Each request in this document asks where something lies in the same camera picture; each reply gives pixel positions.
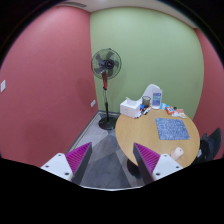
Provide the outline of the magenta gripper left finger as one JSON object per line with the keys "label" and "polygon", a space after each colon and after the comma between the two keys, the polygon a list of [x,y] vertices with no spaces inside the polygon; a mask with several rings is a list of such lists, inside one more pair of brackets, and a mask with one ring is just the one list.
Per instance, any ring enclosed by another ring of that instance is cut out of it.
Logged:
{"label": "magenta gripper left finger", "polygon": [[79,185],[91,154],[92,143],[88,142],[67,154],[57,153],[42,166],[42,169]]}

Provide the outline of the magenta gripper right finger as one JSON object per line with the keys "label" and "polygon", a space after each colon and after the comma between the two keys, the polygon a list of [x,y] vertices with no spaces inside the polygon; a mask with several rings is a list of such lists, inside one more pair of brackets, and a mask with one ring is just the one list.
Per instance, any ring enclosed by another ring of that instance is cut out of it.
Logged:
{"label": "magenta gripper right finger", "polygon": [[168,154],[158,154],[138,143],[133,145],[133,154],[145,185],[182,169]]}

